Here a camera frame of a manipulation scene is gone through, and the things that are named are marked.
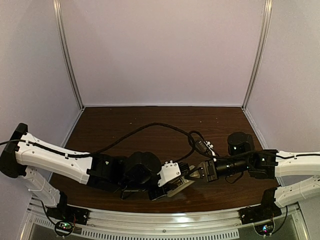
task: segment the aluminum frame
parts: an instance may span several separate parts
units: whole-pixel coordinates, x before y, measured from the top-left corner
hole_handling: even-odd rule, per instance
[[[66,37],[66,32],[65,32],[65,27],[64,27],[64,21],[63,21],[63,16],[62,16],[62,11],[61,11],[61,5],[60,5],[60,0],[53,0],[53,6],[54,6],[54,14],[55,14],[55,19],[56,19],[56,24],[58,28],[58,33],[59,33],[59,38],[60,38],[60,43],[61,43],[61,49],[62,49],[62,54],[63,54],[63,59],[66,67],[66,71],[68,73],[68,77],[70,80],[71,88],[75,97],[76,104],[79,108],[79,110],[82,110],[84,108],[84,104],[82,102],[79,88],[77,85],[76,77],[75,77],[75,72],[72,67],[71,63],[71,58],[70,58],[70,53],[68,49],[68,44],[67,44],[67,37]]]
[[[262,25],[261,25],[261,32],[260,32],[260,39],[258,43],[258,48],[256,51],[255,55],[255,60],[253,64],[253,69],[250,77],[250,82],[248,85],[248,89],[245,94],[245,98],[243,101],[242,109],[246,110],[257,76],[259,72],[259,68],[261,65],[262,57],[263,57],[263,52],[265,49],[267,37],[268,37],[268,32],[270,28],[270,21],[271,21],[271,13],[272,13],[272,3],[273,0],[265,0],[265,5],[264,5],[264,12],[263,12],[263,17],[262,17]]]
[[[208,240],[211,236],[216,240],[238,239],[238,229],[253,225],[242,225],[239,209],[188,213],[131,213],[89,208],[87,225],[76,229],[75,235],[95,240],[186,240],[192,237]],[[283,208],[282,215],[275,219],[283,218],[285,214],[286,209]],[[288,215],[292,215],[294,219],[299,239],[309,240],[299,205],[290,205]],[[36,197],[32,197],[23,220],[20,240],[29,240],[33,224],[52,228],[43,212],[41,202]]]

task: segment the cylindrical motor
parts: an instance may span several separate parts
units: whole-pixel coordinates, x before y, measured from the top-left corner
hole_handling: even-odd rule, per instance
[[[127,180],[136,184],[144,184],[152,175],[161,171],[159,158],[151,152],[137,151],[122,162]]]
[[[218,178],[241,173],[245,170],[247,170],[247,162],[244,159],[215,162],[215,171]]]
[[[255,150],[252,135],[238,131],[228,136],[228,152],[230,156]]]

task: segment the white bracket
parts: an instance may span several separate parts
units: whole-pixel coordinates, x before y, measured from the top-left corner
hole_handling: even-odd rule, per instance
[[[310,154],[307,156],[297,156],[299,154]],[[275,160],[278,165],[275,167],[275,177],[284,177],[292,175],[319,175],[320,173],[320,156],[312,155],[320,152],[286,152],[279,151],[277,155],[282,157],[291,157],[282,159],[277,157]]]
[[[21,137],[25,142],[19,142],[19,150],[15,152],[16,161],[21,165],[34,166],[56,174],[66,176],[81,184],[87,184],[89,175],[87,169],[91,168],[92,157],[75,158],[70,155],[88,154],[88,152],[71,151],[42,141],[27,133]],[[38,143],[50,149],[64,153],[59,155],[44,150],[31,143]]]
[[[158,186],[162,187],[171,180],[179,177],[181,175],[180,168],[178,163],[166,161],[165,164],[161,167],[161,171],[158,173],[161,179],[158,181]]]
[[[25,172],[26,175],[19,178],[23,180],[28,191],[36,195],[45,206],[56,207],[60,201],[60,191],[51,186],[35,167],[27,166]]]
[[[274,203],[283,208],[315,196],[320,196],[320,176],[317,175],[289,186],[278,187],[274,193]]]
[[[210,150],[212,156],[215,156],[216,153],[215,153],[215,151],[214,151],[214,146],[211,144],[211,142],[209,142],[209,141],[204,141],[204,144],[205,144],[205,145],[207,146],[207,148]]]

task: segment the black joint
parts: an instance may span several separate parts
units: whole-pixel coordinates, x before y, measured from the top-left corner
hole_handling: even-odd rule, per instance
[[[238,131],[230,134],[227,139],[228,152],[230,156],[242,154],[248,151],[255,150],[254,140],[252,135]]]
[[[10,140],[20,140],[28,132],[28,125],[19,123]],[[16,152],[19,151],[18,142],[9,142],[4,147],[0,156],[0,171],[13,179],[26,175],[27,166],[17,163]]]
[[[89,210],[80,207],[69,206],[68,197],[64,192],[60,192],[60,201],[56,207],[48,207],[47,215],[49,217],[67,221],[76,224],[86,225],[88,221]]]
[[[238,212],[242,224],[256,223],[280,216],[281,209],[275,204],[276,190],[276,187],[265,190],[260,205],[240,209]]]
[[[277,150],[264,150],[270,154],[276,155]],[[278,165],[275,156],[266,155],[263,152],[255,153],[247,160],[248,172],[250,177],[255,179],[274,179],[275,167]]]

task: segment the glass panel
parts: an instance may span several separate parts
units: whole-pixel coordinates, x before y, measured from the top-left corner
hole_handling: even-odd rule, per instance
[[[278,229],[282,222],[284,221],[284,217],[275,220],[275,229]],[[254,227],[247,226],[239,228],[240,240],[261,240],[263,239],[260,235],[258,235],[254,229]],[[37,224],[34,224],[31,230],[29,240],[57,240],[57,235],[55,232],[47,227],[43,227]],[[72,234],[67,237],[68,240],[86,240],[92,238],[85,238],[79,236],[77,234]],[[272,236],[272,240],[299,240],[298,233],[295,228],[294,219],[291,215],[289,215],[282,226],[282,228]]]
[[[275,230],[280,227],[285,217],[278,218],[274,221]],[[258,235],[253,226],[239,228],[240,240],[261,240],[262,236]],[[292,215],[289,215],[285,220],[282,228],[272,235],[272,240],[299,240],[298,233],[295,227]]]

